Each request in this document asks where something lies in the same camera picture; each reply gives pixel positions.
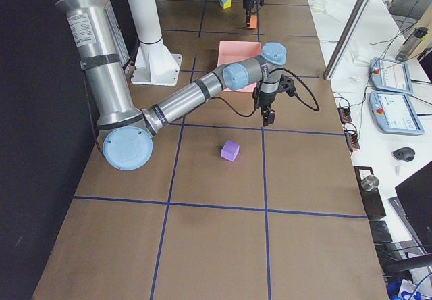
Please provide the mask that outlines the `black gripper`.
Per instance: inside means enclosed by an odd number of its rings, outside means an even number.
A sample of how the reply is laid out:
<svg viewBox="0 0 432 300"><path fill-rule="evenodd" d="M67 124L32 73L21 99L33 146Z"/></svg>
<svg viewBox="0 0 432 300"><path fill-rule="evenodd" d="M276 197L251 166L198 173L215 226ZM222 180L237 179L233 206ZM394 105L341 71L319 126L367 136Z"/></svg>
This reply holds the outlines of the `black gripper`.
<svg viewBox="0 0 432 300"><path fill-rule="evenodd" d="M253 90L254 110L261 109L263 126L274 123L275 111L271 109L271 104L275 101L278 88L278 82L258 82Z"/></svg>
<svg viewBox="0 0 432 300"><path fill-rule="evenodd" d="M246 25L250 26L251 23L251 8L253 5L253 0L243 0L243 8L245 9Z"/></svg>

